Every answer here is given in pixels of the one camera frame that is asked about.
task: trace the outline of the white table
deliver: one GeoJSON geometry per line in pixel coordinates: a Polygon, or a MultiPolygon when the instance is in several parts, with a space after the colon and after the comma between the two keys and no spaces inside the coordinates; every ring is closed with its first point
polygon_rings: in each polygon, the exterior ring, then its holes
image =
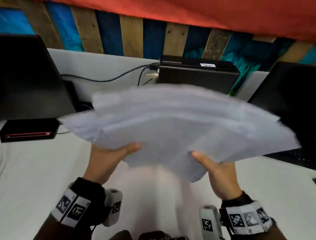
{"type": "MultiPolygon", "coordinates": [[[[0,239],[32,239],[67,185],[83,175],[89,154],[90,144],[72,133],[0,144],[0,239]]],[[[242,188],[261,201],[288,240],[315,239],[316,185],[311,179],[316,171],[266,157],[236,166],[242,188]]],[[[118,223],[98,226],[93,235],[97,240],[123,229],[134,239],[158,229],[202,239],[198,207],[221,204],[207,175],[190,184],[164,167],[129,169],[122,162],[104,187],[120,189],[124,198],[118,223]]],[[[229,239],[226,230],[224,237],[229,239]]]]}

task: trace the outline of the finger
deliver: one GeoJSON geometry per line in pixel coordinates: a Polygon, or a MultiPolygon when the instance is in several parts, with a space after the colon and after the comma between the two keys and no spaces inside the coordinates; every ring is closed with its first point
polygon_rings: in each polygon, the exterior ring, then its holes
{"type": "Polygon", "coordinates": [[[142,146],[139,143],[130,143],[130,144],[127,144],[121,148],[113,150],[111,155],[115,159],[117,159],[118,161],[121,161],[126,156],[128,156],[134,152],[137,152],[141,148],[142,148],[142,146]]]}
{"type": "Polygon", "coordinates": [[[193,151],[191,152],[191,156],[200,163],[208,172],[213,172],[216,167],[216,163],[213,162],[208,156],[201,152],[193,151]]]}

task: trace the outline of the red fabric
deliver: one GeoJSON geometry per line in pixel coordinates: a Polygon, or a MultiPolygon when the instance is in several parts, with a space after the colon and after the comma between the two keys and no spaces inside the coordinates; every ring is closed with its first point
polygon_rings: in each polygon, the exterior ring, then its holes
{"type": "Polygon", "coordinates": [[[316,42],[316,0],[54,0],[129,16],[316,42]]]}

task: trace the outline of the black monitor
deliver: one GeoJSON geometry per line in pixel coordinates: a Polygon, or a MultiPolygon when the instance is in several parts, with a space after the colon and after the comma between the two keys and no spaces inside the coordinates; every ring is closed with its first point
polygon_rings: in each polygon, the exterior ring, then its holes
{"type": "Polygon", "coordinates": [[[280,116],[296,133],[304,161],[316,157],[315,90],[316,66],[278,62],[248,101],[280,116]]]}
{"type": "Polygon", "coordinates": [[[0,121],[75,112],[40,36],[0,35],[0,121]]]}

